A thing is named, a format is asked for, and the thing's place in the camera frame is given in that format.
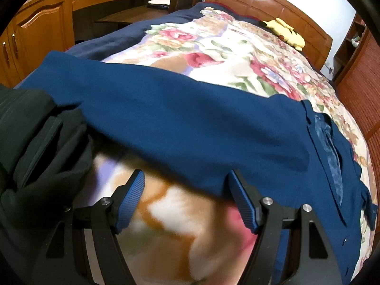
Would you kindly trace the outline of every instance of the pikachu plush toy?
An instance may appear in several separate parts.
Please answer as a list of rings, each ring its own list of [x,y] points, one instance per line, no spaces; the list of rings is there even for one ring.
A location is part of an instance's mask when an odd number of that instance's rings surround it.
[[[294,47],[298,51],[302,51],[305,47],[305,40],[301,35],[294,32],[294,28],[289,26],[285,21],[280,18],[271,20],[269,22],[264,21],[267,28],[271,29],[281,40],[287,42],[290,46]]]

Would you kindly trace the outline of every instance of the bed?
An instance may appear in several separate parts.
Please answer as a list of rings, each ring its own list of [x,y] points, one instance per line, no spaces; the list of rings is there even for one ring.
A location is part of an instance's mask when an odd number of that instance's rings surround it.
[[[283,94],[297,101],[307,99],[314,111],[328,114],[351,143],[361,180],[377,203],[364,137],[328,80],[318,73],[331,37],[285,0],[206,1],[81,43],[68,53],[107,63],[153,66],[263,97]],[[276,17],[304,37],[307,59],[259,27],[259,20]],[[237,284],[256,236],[244,227],[236,207],[185,188],[127,148],[102,141],[75,206],[109,196],[135,168],[146,172],[146,188],[129,228],[118,240],[136,283]],[[374,238],[363,213],[359,222],[362,241],[353,276],[369,257]],[[96,270],[93,277],[101,284]]]

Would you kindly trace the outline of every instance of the wooden desk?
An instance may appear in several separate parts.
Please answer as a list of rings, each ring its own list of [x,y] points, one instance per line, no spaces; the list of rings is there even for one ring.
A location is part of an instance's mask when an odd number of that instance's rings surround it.
[[[117,24],[132,24],[142,20],[160,18],[168,14],[167,10],[151,9],[146,5],[122,10],[121,12],[111,14],[96,22],[115,22]]]
[[[73,11],[109,1],[28,0],[0,35],[0,83],[13,87],[50,51],[73,46]]]

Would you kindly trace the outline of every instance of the headboard panel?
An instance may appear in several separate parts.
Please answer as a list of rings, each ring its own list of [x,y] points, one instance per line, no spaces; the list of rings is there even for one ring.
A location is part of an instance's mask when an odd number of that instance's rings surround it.
[[[330,52],[333,39],[309,16],[287,0],[206,0],[229,6],[239,15],[249,15],[269,21],[281,18],[305,39],[303,52],[320,70]]]

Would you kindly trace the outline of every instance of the blue jacket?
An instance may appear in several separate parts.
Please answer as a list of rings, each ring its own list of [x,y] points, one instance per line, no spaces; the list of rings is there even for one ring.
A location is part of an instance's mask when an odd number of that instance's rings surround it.
[[[377,206],[360,181],[349,142],[309,101],[263,98],[153,67],[58,52],[21,87],[43,89],[58,105],[78,105],[96,130],[191,187],[230,196],[224,179],[237,168],[281,205],[310,204],[330,239],[343,283],[349,283],[361,245],[360,212],[364,209],[374,228]],[[279,255],[278,271],[282,265]]]

